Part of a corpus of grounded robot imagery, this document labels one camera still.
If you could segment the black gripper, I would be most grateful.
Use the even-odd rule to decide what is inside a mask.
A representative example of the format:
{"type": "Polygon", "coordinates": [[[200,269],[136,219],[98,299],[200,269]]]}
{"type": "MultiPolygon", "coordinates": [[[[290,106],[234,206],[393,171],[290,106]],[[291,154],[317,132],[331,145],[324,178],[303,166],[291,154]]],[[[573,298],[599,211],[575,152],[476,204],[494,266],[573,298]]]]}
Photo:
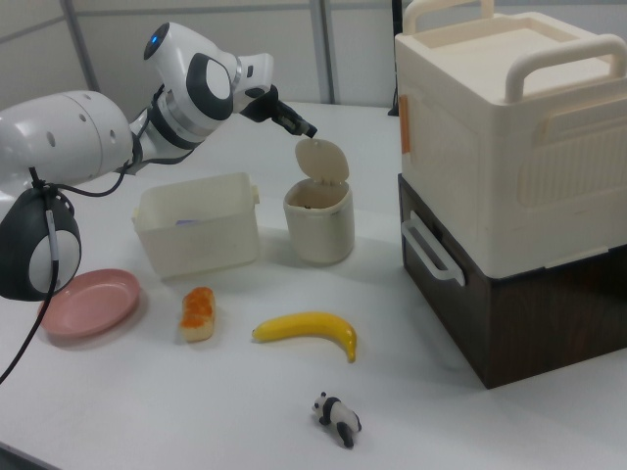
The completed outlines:
{"type": "Polygon", "coordinates": [[[278,89],[274,85],[266,93],[253,99],[240,114],[253,122],[271,119],[295,136],[314,137],[317,133],[315,126],[279,99],[278,89]]]}

